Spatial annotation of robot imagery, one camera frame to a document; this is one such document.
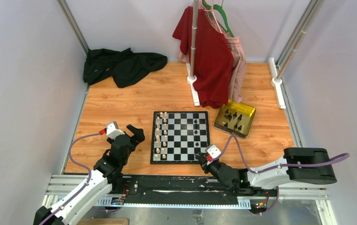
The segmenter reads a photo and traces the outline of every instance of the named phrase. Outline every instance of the green hanger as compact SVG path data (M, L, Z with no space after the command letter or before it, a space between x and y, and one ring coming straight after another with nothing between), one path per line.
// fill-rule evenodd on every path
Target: green hanger
M205 1L203 1L203 0L201 0L201 1L203 2L203 5L204 5L207 9L211 9L211 8L212 8L212 6L209 5L209 4L207 4ZM231 29L230 29L229 26L228 26L227 15L225 14L225 11L222 9L222 6L215 4L215 5L213 5L213 8L214 8L215 10L217 10L217 12L219 12L219 13L221 14L222 19L224 20L224 24L225 24L225 26L226 26L227 28L224 28L224 27L222 26L222 24L217 21L218 24L220 25L220 27L221 27L225 32L228 32L228 33L231 35L231 37L234 38L235 36L234 36L234 34L232 33Z

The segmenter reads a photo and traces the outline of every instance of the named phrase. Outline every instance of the white rack foot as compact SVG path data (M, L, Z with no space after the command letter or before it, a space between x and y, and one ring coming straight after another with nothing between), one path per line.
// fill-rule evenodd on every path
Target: white rack foot
M268 60L268 65L269 65L269 71L271 72L271 85L275 89L275 95L276 95L276 101L278 102L278 107L280 109L286 109L286 104L285 104L285 99L283 98L283 93L282 93L282 79L277 80L276 77L278 76L278 72L276 71L276 66L275 66L275 59L274 58L269 58Z
M187 63L187 71L188 71L187 83L190 85L190 88L191 88L193 105L200 106L199 96L197 95L197 91L193 88L193 83L197 80L197 78L195 75L193 76L193 78L190 77L190 64L189 63Z

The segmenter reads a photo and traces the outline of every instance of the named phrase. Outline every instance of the red garment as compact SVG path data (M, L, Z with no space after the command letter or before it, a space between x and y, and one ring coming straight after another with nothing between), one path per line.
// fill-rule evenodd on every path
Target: red garment
M189 54L192 38L193 7L185 9L173 37L181 40L180 50ZM207 20L205 11L199 9L196 31L194 74L197 80L193 87L203 107L216 109L228 104L228 88L234 58L225 36L214 29Z

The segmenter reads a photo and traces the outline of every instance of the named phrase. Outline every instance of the gray wall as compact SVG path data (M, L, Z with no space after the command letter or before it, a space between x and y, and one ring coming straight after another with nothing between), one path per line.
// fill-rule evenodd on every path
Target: gray wall
M351 154L327 190L339 224L357 224L357 0L326 0L283 77L305 145Z
M54 0L0 0L0 224L31 224L65 160L85 55Z
M67 0L91 49L157 52L178 60L172 38L192 0ZM226 0L229 27L249 61L279 57L309 0Z

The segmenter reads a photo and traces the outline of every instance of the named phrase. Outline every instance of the metal pole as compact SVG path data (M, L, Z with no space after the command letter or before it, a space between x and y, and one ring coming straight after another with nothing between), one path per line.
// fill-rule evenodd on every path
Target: metal pole
M285 72L286 68L288 67L290 61L292 60L294 53L296 53L298 47L300 46L305 34L307 33L311 23L313 22L313 20L315 19L316 14L319 12L320 7L322 6L322 4L325 2L325 0L319 0L315 3L315 9L312 11L309 19L304 23L304 27L303 29L300 31L300 36L298 37L297 41L295 42L295 44L293 45L292 50L290 51L287 59L285 60L285 62L283 63L282 67L279 70L279 74L277 75L277 77L275 78L276 80L280 80L283 76L283 73Z
M195 65L195 50L196 50L195 40L196 40L198 12L199 12L199 0L193 0L190 78L193 78L193 67Z

